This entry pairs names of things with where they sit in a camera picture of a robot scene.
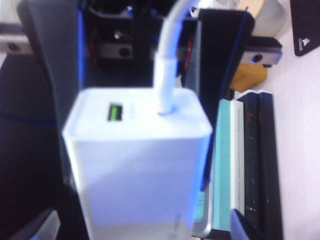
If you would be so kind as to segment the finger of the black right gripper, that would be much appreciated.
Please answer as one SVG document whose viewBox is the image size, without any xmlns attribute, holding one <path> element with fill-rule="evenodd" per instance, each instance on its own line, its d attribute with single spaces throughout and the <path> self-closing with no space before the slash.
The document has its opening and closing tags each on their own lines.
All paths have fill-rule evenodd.
<svg viewBox="0 0 320 240">
<path fill-rule="evenodd" d="M 202 9 L 186 75 L 205 114 L 216 127 L 218 105 L 228 90 L 252 35 L 255 19 L 247 11 Z"/>
</svg>

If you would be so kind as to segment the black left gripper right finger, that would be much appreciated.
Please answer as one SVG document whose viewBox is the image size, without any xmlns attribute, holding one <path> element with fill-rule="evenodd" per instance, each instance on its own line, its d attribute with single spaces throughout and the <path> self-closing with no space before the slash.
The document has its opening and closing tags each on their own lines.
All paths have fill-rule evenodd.
<svg viewBox="0 0 320 240">
<path fill-rule="evenodd" d="M 232 240 L 250 240 L 252 225 L 237 210 L 232 209 L 230 212 L 230 236 Z"/>
</svg>

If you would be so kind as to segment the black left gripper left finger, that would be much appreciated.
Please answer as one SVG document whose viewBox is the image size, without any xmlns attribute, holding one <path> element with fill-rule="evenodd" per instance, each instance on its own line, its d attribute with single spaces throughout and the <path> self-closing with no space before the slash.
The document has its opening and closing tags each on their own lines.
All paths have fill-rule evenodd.
<svg viewBox="0 0 320 240">
<path fill-rule="evenodd" d="M 74 191 L 63 185 L 20 184 L 14 198 L 14 232 L 22 230 L 49 210 L 57 211 L 59 240 L 87 240 L 88 234 Z"/>
</svg>

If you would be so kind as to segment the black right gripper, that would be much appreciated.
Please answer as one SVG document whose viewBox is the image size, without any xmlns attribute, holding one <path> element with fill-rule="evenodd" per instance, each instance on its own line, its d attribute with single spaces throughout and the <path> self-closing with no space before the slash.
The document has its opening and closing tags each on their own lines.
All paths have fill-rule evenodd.
<svg viewBox="0 0 320 240">
<path fill-rule="evenodd" d="M 170 1 L 150 8 L 149 16 L 143 18 L 149 24 L 150 59 L 153 60 L 162 27 L 163 17 Z M 183 22 L 177 59 L 188 69 L 192 52 L 193 35 L 201 10 L 227 10 L 218 6 L 201 4 L 190 9 L 190 17 Z M 134 18 L 132 6 L 123 10 L 103 13 L 95 10 L 89 2 L 77 0 L 22 0 L 16 7 L 20 23 L 0 23 L 0 53 L 6 57 L 0 67 L 0 80 L 24 80 L 26 74 L 32 79 L 44 81 L 44 71 L 50 81 L 53 93 L 55 116 L 59 129 L 64 127 L 70 109 L 78 92 L 83 87 L 84 46 L 86 58 L 91 59 L 94 68 L 98 60 L 133 61 Z M 230 11 L 246 11 L 254 17 L 251 6 Z M 282 46 L 273 37 L 264 33 L 254 33 L 248 40 L 241 64 L 258 64 L 265 68 L 278 64 L 282 56 Z M 35 57 L 39 63 L 28 62 Z"/>
</svg>

